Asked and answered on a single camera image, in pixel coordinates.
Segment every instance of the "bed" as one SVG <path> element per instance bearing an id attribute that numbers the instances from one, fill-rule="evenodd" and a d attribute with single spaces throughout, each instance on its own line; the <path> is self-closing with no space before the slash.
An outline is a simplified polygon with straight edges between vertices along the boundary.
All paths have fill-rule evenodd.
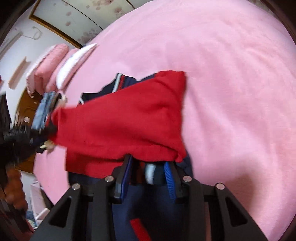
<path id="1" fill-rule="evenodd" d="M 294 31 L 291 22 L 285 26 Z M 194 177 L 226 184 L 268 240 L 279 240 L 296 214 L 296 47 L 289 32 L 244 0 L 149 2 L 92 40 L 98 47 L 67 87 L 68 106 L 118 72 L 141 79 L 185 71 L 182 136 Z M 34 173 L 53 203 L 69 188 L 65 157 L 63 147 L 36 155 Z"/>

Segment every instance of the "pillow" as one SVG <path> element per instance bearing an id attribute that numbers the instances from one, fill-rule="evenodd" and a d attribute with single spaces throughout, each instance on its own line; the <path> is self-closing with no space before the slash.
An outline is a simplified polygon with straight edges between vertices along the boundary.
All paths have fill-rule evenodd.
<path id="1" fill-rule="evenodd" d="M 69 52 L 67 44 L 58 44 L 37 67 L 34 77 L 36 91 L 43 95 L 47 83 L 65 55 Z"/>
<path id="2" fill-rule="evenodd" d="M 57 91 L 57 75 L 59 73 L 59 71 L 61 70 L 61 68 L 64 66 L 64 64 L 66 63 L 66 61 L 72 57 L 72 55 L 74 53 L 76 53 L 79 49 L 71 49 L 66 56 L 63 58 L 63 60 L 59 63 L 59 65 L 56 67 L 56 69 L 54 70 L 54 72 L 52 73 L 49 82 L 47 84 L 47 86 L 45 87 L 45 92 L 50 92 L 50 91 Z"/>
<path id="3" fill-rule="evenodd" d="M 29 95 L 32 95 L 35 91 L 35 72 L 39 65 L 42 63 L 42 61 L 46 58 L 46 56 L 49 55 L 49 53 L 56 47 L 56 45 L 53 45 L 49 47 L 35 62 L 35 64 L 31 67 L 30 71 L 27 73 L 26 76 L 26 83 L 27 83 L 27 92 Z"/>
<path id="4" fill-rule="evenodd" d="M 90 44 L 80 49 L 73 54 L 71 58 L 64 64 L 60 72 L 57 75 L 57 88 L 59 90 L 65 90 L 68 82 L 71 80 L 72 76 L 79 69 L 79 67 L 84 63 L 88 56 L 94 51 L 97 44 Z"/>

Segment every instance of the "silver screw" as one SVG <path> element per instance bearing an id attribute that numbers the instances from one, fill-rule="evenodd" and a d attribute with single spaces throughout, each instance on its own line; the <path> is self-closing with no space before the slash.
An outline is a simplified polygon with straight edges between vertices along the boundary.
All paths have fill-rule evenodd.
<path id="1" fill-rule="evenodd" d="M 183 177 L 183 180 L 188 183 L 188 182 L 191 182 L 192 181 L 192 177 L 190 177 L 190 176 L 184 176 Z"/>
<path id="2" fill-rule="evenodd" d="M 224 190 L 225 186 L 224 186 L 224 184 L 222 184 L 222 183 L 218 183 L 218 184 L 216 185 L 216 188 L 218 188 L 219 190 Z"/>
<path id="3" fill-rule="evenodd" d="M 114 180 L 114 177 L 112 177 L 112 176 L 105 177 L 105 181 L 108 183 L 112 182 L 113 180 Z"/>
<path id="4" fill-rule="evenodd" d="M 75 183 L 72 185 L 73 190 L 78 190 L 79 188 L 80 188 L 80 184 L 78 184 L 78 183 Z"/>

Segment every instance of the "red cloth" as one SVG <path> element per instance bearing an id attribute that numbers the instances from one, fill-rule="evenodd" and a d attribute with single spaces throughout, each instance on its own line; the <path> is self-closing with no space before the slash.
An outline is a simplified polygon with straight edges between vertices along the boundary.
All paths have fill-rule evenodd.
<path id="1" fill-rule="evenodd" d="M 130 220 L 130 224 L 131 224 L 139 241 L 151 241 L 151 238 L 150 238 L 147 230 L 144 228 L 144 226 L 139 218 L 135 218 L 135 219 Z"/>
<path id="2" fill-rule="evenodd" d="M 67 147 L 66 170 L 102 178 L 131 154 L 142 161 L 181 162 L 184 72 L 155 77 L 75 108 L 52 113 L 57 133 L 51 140 Z"/>

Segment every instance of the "human hand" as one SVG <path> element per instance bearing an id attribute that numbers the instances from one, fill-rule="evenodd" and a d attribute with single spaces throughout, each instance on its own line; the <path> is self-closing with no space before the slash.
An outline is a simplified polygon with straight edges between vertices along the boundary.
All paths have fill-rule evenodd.
<path id="1" fill-rule="evenodd" d="M 18 170 L 11 168 L 7 171 L 8 184 L 4 192 L 0 191 L 0 198 L 8 204 L 12 204 L 18 210 L 28 209 L 25 193 L 22 189 L 21 174 Z"/>

